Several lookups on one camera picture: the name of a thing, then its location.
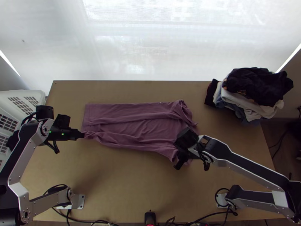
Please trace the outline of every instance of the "pile of clothes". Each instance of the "pile of clothes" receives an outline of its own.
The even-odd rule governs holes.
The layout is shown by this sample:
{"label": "pile of clothes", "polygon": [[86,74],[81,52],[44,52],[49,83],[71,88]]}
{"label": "pile of clothes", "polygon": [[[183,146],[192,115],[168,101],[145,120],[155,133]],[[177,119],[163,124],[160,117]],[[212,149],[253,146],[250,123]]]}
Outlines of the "pile of clothes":
{"label": "pile of clothes", "polygon": [[205,104],[229,108],[243,124],[258,125],[283,108],[283,96],[293,88],[285,71],[272,73],[266,68],[233,69],[223,81],[213,79]]}

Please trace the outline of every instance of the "white wall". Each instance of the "white wall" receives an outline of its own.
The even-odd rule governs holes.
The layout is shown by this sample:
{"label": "white wall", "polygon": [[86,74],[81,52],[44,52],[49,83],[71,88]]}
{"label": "white wall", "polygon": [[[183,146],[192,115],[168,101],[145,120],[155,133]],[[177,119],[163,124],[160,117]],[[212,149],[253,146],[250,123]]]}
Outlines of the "white wall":
{"label": "white wall", "polygon": [[21,77],[0,57],[0,91],[29,89]]}
{"label": "white wall", "polygon": [[281,69],[293,80],[294,88],[284,96],[284,108],[277,112],[276,118],[297,118],[297,107],[301,105],[301,50]]}

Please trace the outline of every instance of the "white curtain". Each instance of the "white curtain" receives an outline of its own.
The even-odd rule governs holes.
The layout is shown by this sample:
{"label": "white curtain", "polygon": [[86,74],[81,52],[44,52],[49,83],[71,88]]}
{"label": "white curtain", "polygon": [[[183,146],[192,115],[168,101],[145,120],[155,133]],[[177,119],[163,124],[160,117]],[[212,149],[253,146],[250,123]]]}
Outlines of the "white curtain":
{"label": "white curtain", "polygon": [[276,71],[300,0],[0,0],[0,49],[32,89],[53,80],[223,79]]}

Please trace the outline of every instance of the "black garment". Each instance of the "black garment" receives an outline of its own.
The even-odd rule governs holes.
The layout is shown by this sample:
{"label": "black garment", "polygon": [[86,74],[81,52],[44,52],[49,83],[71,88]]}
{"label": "black garment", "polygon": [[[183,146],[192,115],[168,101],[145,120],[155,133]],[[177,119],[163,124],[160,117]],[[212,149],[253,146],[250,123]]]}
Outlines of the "black garment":
{"label": "black garment", "polygon": [[216,91],[217,84],[218,84],[218,80],[216,79],[213,79],[212,82],[209,84],[207,88],[207,95],[204,104],[209,105],[211,107],[216,107],[215,104],[213,103],[213,95]]}
{"label": "black garment", "polygon": [[293,88],[293,81],[285,71],[273,74],[266,68],[233,69],[223,82],[232,93],[241,93],[259,105],[273,107]]}

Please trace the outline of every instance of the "metal bracket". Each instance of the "metal bracket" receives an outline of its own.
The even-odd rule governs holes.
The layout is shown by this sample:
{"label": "metal bracket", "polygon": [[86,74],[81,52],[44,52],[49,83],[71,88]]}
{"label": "metal bracket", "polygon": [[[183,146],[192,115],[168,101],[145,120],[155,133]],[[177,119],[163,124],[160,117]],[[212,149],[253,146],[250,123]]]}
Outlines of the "metal bracket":
{"label": "metal bracket", "polygon": [[85,203],[85,195],[82,194],[72,194],[70,199],[71,205],[67,206],[57,206],[57,209],[82,209]]}
{"label": "metal bracket", "polygon": [[[225,205],[228,204],[228,203],[226,202],[226,200],[225,200],[226,195],[227,195],[227,193],[217,194],[217,195],[216,195],[216,200],[217,200],[217,202],[218,202],[219,204],[221,204],[222,206],[225,206]],[[217,207],[217,208],[228,208],[228,207],[222,207],[222,206],[216,204],[216,207]]]}

